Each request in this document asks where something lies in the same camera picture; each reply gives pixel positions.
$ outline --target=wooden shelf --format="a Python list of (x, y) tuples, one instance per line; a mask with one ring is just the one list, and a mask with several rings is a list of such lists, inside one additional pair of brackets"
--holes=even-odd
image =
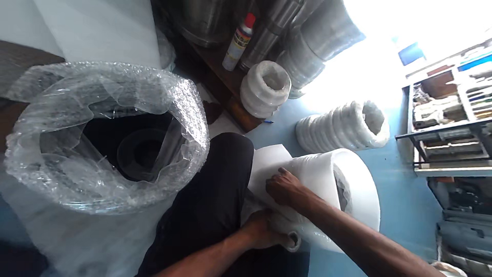
[(252, 116), (245, 110), (240, 98), (240, 87), (246, 73), (236, 67), (233, 71), (227, 71), (222, 66), (229, 43), (218, 48), (204, 48), (186, 40), (191, 49), (207, 65), (202, 83), (210, 93), (219, 101), (239, 126), (249, 132), (263, 122), (263, 119)]

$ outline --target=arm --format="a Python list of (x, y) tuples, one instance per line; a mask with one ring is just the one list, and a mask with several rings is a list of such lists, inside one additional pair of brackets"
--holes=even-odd
[(369, 277), (443, 277), (438, 270), (345, 212), (327, 204), (284, 168), (267, 180), (267, 192), (330, 237)]
[(217, 277), (250, 249), (293, 243), (287, 235), (270, 230), (269, 211), (253, 213), (245, 225), (223, 241), (195, 252), (154, 277)]

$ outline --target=spray can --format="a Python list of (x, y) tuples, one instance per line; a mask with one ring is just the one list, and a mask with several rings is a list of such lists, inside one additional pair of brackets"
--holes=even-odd
[(232, 71), (236, 67), (239, 58), (253, 35), (253, 24), (255, 20), (254, 15), (249, 12), (245, 21), (236, 29), (229, 49), (227, 49), (227, 53), (225, 54), (224, 61), (222, 62), (222, 66), (226, 70)]

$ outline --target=stainless steel pipe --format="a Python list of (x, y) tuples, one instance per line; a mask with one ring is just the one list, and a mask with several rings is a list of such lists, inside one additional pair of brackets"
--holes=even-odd
[(292, 80), (289, 98), (304, 95), (301, 89), (323, 71), (324, 62), (365, 38), (350, 19), (343, 0), (321, 3), (277, 59)]
[(299, 12), (304, 0), (276, 0), (267, 19), (260, 25), (240, 60), (240, 68), (248, 71), (265, 59), (285, 27)]

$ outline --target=person's right hand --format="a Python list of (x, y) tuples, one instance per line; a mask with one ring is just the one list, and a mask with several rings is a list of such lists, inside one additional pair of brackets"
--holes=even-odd
[(285, 168), (278, 169), (279, 174), (275, 174), (272, 178), (267, 179), (267, 192), (279, 205), (287, 205), (296, 208), (303, 196), (312, 194), (312, 192), (301, 184), (299, 179), (295, 177)]

